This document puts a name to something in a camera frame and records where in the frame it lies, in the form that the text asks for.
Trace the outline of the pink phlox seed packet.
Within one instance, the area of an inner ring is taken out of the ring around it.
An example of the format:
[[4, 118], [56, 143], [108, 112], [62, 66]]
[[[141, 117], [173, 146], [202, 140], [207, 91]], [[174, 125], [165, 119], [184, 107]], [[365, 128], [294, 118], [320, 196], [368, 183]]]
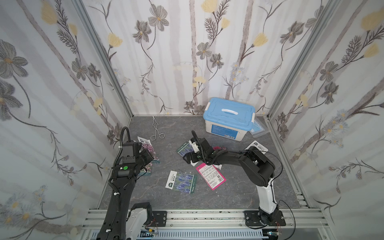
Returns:
[[139, 173], [139, 177], [141, 176], [150, 176], [151, 173], [152, 173], [152, 169], [153, 169], [153, 163], [149, 163], [148, 165], [146, 165]]

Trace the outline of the purple flower seed packet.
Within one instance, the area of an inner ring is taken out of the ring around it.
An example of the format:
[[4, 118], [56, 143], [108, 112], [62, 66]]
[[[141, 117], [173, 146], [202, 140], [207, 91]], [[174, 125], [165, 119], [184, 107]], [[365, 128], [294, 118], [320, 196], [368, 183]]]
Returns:
[[154, 158], [155, 163], [159, 164], [160, 163], [160, 159], [158, 158], [158, 156], [157, 156], [157, 154], [156, 154], [156, 152], [154, 150], [154, 147], [152, 146], [151, 141], [147, 140], [147, 139], [144, 139], [144, 138], [141, 138], [141, 137], [138, 137], [138, 141], [143, 144], [143, 148], [145, 148], [146, 150], [149, 151], [149, 153]]

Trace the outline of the pink back seed packet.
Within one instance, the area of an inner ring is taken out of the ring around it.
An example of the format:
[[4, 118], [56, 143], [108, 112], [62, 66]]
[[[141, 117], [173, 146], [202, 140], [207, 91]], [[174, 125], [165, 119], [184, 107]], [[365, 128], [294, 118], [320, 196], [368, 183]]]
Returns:
[[196, 167], [196, 170], [203, 177], [211, 190], [216, 190], [219, 186], [226, 182], [224, 176], [214, 165], [202, 163]]

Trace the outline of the lavender seed packet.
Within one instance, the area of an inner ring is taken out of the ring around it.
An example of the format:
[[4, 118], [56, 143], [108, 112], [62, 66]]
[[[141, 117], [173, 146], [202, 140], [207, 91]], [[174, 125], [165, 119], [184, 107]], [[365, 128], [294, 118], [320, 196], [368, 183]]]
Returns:
[[170, 171], [165, 188], [187, 194], [195, 191], [197, 176]]
[[181, 157], [184, 157], [188, 153], [194, 153], [194, 148], [189, 142], [183, 143], [178, 149], [177, 154], [179, 154]]

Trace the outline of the white cosmos seed packet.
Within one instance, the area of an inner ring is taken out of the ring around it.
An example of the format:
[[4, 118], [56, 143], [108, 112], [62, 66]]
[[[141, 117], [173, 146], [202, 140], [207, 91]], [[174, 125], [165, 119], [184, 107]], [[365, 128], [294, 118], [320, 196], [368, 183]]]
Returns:
[[251, 148], [256, 148], [257, 150], [261, 151], [263, 154], [265, 154], [269, 151], [265, 146], [263, 146], [262, 144], [260, 144], [257, 141], [253, 141], [251, 144], [249, 144], [246, 147], [246, 150], [250, 150]]

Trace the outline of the hollyhock pink flower packet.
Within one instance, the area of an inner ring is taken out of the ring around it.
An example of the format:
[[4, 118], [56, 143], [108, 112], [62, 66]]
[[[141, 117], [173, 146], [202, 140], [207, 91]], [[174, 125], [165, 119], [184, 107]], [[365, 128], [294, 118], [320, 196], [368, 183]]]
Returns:
[[218, 147], [218, 146], [216, 146], [216, 147], [213, 147], [213, 150], [214, 150], [214, 151], [221, 151], [221, 150], [223, 150], [223, 151], [226, 151], [226, 150], [227, 150], [227, 148], [225, 148], [225, 147]]

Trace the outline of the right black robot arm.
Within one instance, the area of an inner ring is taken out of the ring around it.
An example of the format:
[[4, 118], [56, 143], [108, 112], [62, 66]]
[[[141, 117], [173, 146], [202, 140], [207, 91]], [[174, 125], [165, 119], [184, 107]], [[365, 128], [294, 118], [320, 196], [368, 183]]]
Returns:
[[259, 195], [259, 221], [265, 226], [272, 224], [279, 213], [274, 193], [275, 165], [265, 156], [266, 151], [249, 147], [242, 151], [214, 149], [206, 139], [198, 138], [192, 130], [190, 144], [194, 151], [183, 156], [187, 164], [203, 162], [206, 166], [240, 166], [250, 181], [257, 186]]

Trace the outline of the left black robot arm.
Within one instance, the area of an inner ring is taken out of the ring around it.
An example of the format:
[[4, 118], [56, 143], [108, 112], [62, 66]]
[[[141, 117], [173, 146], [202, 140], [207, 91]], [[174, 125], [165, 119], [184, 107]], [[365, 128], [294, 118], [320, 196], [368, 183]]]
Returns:
[[128, 127], [120, 133], [119, 151], [113, 163], [108, 185], [112, 188], [109, 207], [96, 237], [97, 240], [136, 240], [142, 227], [154, 217], [149, 202], [134, 204], [130, 200], [141, 170], [154, 160], [152, 154], [130, 137]]

